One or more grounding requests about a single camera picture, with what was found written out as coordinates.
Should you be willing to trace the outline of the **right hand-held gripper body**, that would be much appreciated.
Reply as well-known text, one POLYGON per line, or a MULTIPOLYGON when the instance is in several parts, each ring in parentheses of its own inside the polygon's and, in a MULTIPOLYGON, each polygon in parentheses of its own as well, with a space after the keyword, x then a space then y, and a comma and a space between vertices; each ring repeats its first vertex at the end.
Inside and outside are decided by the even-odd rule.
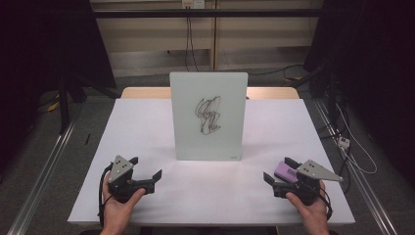
POLYGON ((320 180, 342 182, 343 178, 313 160, 308 160, 296 169, 298 181, 288 183, 281 180, 272 187, 274 196, 285 198, 288 192, 294 193, 303 204, 311 206, 320 195, 320 180))

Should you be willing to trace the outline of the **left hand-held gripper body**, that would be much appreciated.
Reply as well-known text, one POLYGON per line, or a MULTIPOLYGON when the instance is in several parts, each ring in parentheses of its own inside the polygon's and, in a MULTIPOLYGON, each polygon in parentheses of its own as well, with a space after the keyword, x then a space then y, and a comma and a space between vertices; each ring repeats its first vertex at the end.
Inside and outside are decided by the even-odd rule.
POLYGON ((120 203, 126 203, 138 189, 144 189, 145 194, 153 194, 156 190, 156 184, 144 184, 145 180, 133 180, 133 168, 124 157, 117 155, 110 173, 108 181, 111 195, 120 203))

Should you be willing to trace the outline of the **purple whiteboard eraser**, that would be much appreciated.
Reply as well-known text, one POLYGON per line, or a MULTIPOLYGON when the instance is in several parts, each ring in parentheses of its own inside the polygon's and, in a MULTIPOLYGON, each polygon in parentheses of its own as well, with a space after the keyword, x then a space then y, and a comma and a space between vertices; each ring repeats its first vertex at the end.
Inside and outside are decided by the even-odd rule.
POLYGON ((298 181, 297 171, 285 162, 278 163, 276 169, 274 170, 274 175, 284 182, 295 183, 298 181))

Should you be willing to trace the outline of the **glass whiteboard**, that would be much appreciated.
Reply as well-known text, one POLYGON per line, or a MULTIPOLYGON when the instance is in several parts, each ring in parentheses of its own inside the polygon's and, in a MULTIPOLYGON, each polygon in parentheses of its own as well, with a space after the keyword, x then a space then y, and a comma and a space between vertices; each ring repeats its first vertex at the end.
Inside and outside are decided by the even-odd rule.
POLYGON ((248 75, 173 71, 169 81, 176 158, 238 161, 242 157, 248 75))

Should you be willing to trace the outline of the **person's right hand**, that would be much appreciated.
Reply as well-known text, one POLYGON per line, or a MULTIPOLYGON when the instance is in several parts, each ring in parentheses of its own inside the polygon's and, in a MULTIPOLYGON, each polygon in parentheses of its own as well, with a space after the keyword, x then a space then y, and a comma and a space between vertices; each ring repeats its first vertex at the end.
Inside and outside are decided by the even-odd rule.
POLYGON ((302 225, 308 235, 330 235, 326 204, 321 199, 311 206, 306 206, 294 193, 287 193, 286 198, 298 210, 302 225))

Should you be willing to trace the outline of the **person's left hand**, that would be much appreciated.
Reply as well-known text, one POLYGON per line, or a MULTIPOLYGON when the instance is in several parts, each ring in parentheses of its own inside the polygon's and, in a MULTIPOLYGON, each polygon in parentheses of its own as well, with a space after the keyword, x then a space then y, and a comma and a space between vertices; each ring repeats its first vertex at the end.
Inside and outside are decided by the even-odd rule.
POLYGON ((100 235, 123 235, 127 228, 134 207, 145 195, 144 189, 138 189, 126 203, 115 200, 109 192, 109 177, 106 176, 103 184, 104 226, 100 235))

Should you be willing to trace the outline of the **white table cover sheet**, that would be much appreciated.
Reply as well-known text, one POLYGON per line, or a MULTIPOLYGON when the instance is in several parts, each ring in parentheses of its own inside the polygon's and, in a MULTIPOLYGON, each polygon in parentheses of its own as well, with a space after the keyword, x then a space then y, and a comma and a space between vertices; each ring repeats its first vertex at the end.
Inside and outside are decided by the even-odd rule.
POLYGON ((300 223, 296 209, 277 198, 264 179, 287 157, 331 164, 301 99, 250 100, 243 155, 236 162, 179 161, 175 156, 171 103, 120 99, 73 205, 69 222, 96 224, 104 168, 136 157, 134 178, 162 173, 153 194, 135 208, 145 226, 272 226, 300 223))

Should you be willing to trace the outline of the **wooden table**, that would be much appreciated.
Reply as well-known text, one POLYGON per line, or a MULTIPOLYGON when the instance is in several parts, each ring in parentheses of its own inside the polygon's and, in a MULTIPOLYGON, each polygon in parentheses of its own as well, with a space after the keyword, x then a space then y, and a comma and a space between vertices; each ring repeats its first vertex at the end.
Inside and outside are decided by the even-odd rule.
MULTIPOLYGON (((250 99, 298 99, 300 95, 292 87, 248 87, 250 99)), ((126 87, 121 94, 123 99, 170 99, 169 87, 126 87)))

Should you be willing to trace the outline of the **black metal stand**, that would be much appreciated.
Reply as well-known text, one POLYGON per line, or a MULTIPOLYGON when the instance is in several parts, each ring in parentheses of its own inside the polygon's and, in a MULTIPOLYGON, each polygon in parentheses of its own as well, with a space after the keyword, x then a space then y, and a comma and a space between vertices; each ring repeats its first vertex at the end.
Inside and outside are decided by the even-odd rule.
POLYGON ((61 134, 67 130, 70 122, 68 96, 70 96, 75 103, 84 103, 86 100, 86 94, 82 89, 78 77, 74 73, 64 74, 59 79, 61 134))

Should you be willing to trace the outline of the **black curtain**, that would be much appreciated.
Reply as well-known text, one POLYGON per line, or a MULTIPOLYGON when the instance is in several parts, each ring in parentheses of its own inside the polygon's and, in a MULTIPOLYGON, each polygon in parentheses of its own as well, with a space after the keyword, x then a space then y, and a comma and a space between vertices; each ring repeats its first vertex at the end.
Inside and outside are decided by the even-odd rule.
POLYGON ((0 172, 33 125, 40 96, 61 78, 114 88, 91 0, 0 0, 0 172))
POLYGON ((318 20, 303 67, 313 71, 344 44, 340 86, 396 170, 415 189, 415 0, 323 0, 340 11, 318 20))

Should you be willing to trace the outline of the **black horizontal bar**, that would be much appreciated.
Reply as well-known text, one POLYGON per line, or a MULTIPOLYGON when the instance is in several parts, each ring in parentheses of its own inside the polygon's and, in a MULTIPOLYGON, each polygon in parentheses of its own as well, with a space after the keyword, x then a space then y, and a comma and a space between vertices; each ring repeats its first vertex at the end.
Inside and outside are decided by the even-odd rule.
POLYGON ((196 9, 196 10, 99 10, 94 11, 96 18, 302 18, 320 17, 326 14, 315 9, 286 10, 231 10, 231 9, 196 9))

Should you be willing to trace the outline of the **metal floor rail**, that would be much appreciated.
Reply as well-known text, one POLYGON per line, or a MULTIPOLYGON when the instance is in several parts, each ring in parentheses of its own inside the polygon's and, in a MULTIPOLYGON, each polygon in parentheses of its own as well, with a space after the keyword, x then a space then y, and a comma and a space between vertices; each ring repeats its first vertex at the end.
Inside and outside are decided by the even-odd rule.
POLYGON ((357 160, 352 155, 351 146, 348 149, 344 150, 338 146, 338 138, 343 137, 341 131, 335 127, 335 122, 329 119, 329 109, 326 107, 322 100, 313 101, 319 115, 325 123, 325 128, 328 130, 330 138, 333 140, 337 149, 340 151, 342 161, 345 163, 351 178, 354 180, 355 185, 357 186, 362 198, 367 205, 370 213, 374 217, 375 222, 381 230, 382 235, 398 235, 395 226, 392 223, 392 220, 387 213, 385 207, 381 203, 379 197, 375 194, 375 191, 369 184, 366 179, 367 175, 373 175, 378 171, 378 166, 372 156, 366 151, 366 149, 356 140, 355 136, 350 130, 349 124, 347 123, 345 113, 342 111, 338 104, 335 104, 334 111, 339 113, 339 119, 344 124, 346 128, 346 134, 349 135, 351 141, 355 143, 360 150, 364 152, 366 157, 373 164, 373 170, 364 169, 361 165, 357 163, 357 160))
POLYGON ((75 121, 71 121, 62 133, 59 134, 56 144, 43 166, 39 176, 29 191, 21 209, 13 221, 7 235, 25 235, 25 232, 38 208, 47 186, 59 164, 64 150, 71 138, 75 121))

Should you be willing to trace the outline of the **wooden wall strip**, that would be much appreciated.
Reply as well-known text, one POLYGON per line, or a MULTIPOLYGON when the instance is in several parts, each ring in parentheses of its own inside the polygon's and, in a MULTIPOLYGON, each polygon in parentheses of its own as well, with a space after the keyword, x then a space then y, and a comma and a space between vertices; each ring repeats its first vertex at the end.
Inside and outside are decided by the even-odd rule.
MULTIPOLYGON (((211 8, 216 10, 217 0, 211 0, 211 8)), ((211 48, 210 48, 210 68, 216 68, 216 18, 211 19, 211 48)))

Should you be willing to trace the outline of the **white wall outlet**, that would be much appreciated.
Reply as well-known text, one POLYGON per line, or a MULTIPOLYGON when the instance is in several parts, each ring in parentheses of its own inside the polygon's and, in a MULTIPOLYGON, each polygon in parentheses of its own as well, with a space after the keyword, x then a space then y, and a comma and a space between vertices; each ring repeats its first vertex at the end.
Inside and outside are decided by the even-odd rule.
POLYGON ((183 9, 203 9, 206 6, 205 0, 181 0, 183 9))

